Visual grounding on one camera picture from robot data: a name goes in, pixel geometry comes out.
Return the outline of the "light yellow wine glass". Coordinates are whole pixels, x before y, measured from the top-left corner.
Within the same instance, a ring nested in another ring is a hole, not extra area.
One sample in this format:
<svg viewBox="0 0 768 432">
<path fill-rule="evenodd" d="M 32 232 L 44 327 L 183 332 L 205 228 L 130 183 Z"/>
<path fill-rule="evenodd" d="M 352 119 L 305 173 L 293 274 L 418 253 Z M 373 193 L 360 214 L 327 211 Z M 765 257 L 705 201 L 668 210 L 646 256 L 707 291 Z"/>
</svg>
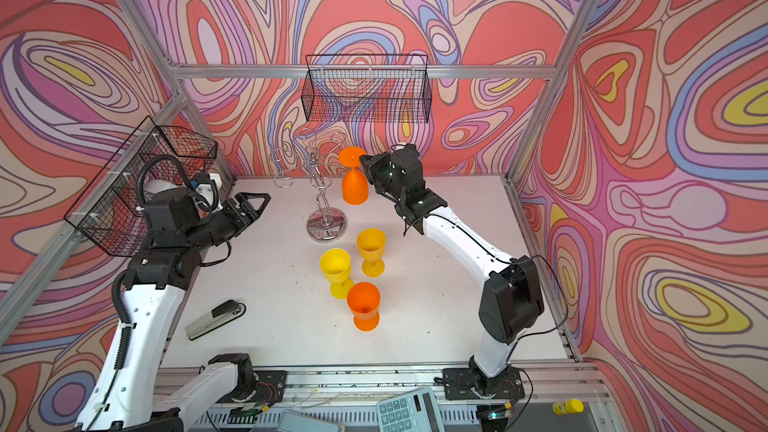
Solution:
<svg viewBox="0 0 768 432">
<path fill-rule="evenodd" d="M 337 299 L 346 299 L 354 286 L 354 281 L 351 279 L 350 254 L 341 248 L 327 250 L 321 256 L 319 265 L 330 283 L 331 295 Z"/>
</svg>

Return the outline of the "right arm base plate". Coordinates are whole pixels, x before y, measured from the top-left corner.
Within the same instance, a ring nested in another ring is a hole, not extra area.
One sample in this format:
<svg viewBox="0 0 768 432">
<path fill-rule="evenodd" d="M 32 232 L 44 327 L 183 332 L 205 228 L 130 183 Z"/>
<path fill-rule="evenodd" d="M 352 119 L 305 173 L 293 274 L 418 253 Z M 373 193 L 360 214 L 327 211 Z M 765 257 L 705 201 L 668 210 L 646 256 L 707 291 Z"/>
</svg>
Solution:
<svg viewBox="0 0 768 432">
<path fill-rule="evenodd" d="M 441 386 L 447 400 L 507 400 L 516 403 L 525 397 L 521 370 L 506 367 L 499 375 L 487 378 L 479 370 L 469 368 L 444 368 L 442 375 L 434 378 Z"/>
</svg>

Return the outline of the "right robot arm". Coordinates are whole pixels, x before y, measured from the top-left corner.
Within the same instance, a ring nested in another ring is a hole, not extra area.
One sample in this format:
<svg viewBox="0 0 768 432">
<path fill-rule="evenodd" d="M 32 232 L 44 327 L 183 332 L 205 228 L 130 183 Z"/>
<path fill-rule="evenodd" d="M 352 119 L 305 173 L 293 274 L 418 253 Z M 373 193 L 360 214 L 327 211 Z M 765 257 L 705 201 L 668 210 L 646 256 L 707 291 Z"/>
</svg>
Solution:
<svg viewBox="0 0 768 432">
<path fill-rule="evenodd" d="M 511 371 L 510 357 L 545 311 L 538 269 L 527 256 L 515 258 L 493 246 L 426 185 L 420 154 L 412 144 L 377 155 L 362 154 L 360 166 L 375 192 L 394 203 L 407 230 L 446 249 L 482 286 L 478 316 L 481 342 L 468 361 L 469 384 L 480 398 L 499 392 Z"/>
</svg>

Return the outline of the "dark yellow wine glass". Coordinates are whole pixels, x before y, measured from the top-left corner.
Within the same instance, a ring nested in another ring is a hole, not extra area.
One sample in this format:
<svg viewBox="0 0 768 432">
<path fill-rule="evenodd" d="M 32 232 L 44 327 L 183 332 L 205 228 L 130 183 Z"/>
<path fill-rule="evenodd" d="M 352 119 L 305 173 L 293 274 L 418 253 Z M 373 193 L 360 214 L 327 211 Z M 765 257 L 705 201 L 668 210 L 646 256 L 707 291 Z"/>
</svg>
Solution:
<svg viewBox="0 0 768 432">
<path fill-rule="evenodd" d="M 379 277 L 385 271 L 382 256 L 386 250 L 386 234 L 377 228 L 368 228 L 357 236 L 356 244 L 363 259 L 363 273 L 371 278 Z"/>
</svg>

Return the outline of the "orange wine glass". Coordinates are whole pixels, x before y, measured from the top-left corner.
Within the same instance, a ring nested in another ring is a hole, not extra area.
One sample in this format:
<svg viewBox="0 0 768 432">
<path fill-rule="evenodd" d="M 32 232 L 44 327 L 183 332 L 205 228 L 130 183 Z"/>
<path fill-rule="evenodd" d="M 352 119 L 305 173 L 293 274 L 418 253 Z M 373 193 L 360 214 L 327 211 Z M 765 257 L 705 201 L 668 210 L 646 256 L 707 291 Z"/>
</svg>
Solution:
<svg viewBox="0 0 768 432">
<path fill-rule="evenodd" d="M 349 205 L 361 205 L 369 197 L 369 184 L 361 169 L 360 147 L 346 147 L 339 153 L 339 161 L 348 170 L 342 179 L 342 197 Z"/>
<path fill-rule="evenodd" d="M 360 282 L 350 289 L 347 305 L 354 316 L 354 324 L 359 330 L 369 332 L 378 326 L 380 301 L 380 291 L 372 283 Z"/>
</svg>

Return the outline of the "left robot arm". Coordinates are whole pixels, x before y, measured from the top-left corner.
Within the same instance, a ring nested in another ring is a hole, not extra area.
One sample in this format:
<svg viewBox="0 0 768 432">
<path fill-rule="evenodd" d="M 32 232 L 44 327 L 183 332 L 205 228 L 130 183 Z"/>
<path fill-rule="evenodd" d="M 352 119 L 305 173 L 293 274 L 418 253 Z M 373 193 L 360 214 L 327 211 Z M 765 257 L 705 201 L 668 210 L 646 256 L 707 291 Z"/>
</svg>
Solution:
<svg viewBox="0 0 768 432">
<path fill-rule="evenodd" d="M 267 193 L 221 201 L 197 187 L 175 156 L 153 157 L 138 172 L 137 206 L 147 225 L 138 251 L 112 281 L 118 323 L 94 389 L 75 421 L 77 431 L 186 431 L 223 398 L 248 402 L 259 379 L 246 353 L 219 354 L 170 397 L 154 400 L 157 372 L 173 320 L 207 267 L 204 252 L 230 245 L 263 214 Z"/>
</svg>

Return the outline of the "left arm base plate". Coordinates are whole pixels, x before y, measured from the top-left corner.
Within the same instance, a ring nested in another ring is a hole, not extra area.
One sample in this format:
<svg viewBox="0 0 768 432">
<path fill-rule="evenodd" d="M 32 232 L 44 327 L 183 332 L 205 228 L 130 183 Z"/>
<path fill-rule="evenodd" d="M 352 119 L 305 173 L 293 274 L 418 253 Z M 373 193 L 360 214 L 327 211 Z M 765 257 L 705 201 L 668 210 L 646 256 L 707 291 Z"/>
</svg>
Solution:
<svg viewBox="0 0 768 432">
<path fill-rule="evenodd" d="M 228 396 L 228 402 L 272 406 L 283 401 L 288 376 L 286 370 L 257 370 L 254 374 L 255 384 L 244 392 L 233 392 Z"/>
</svg>

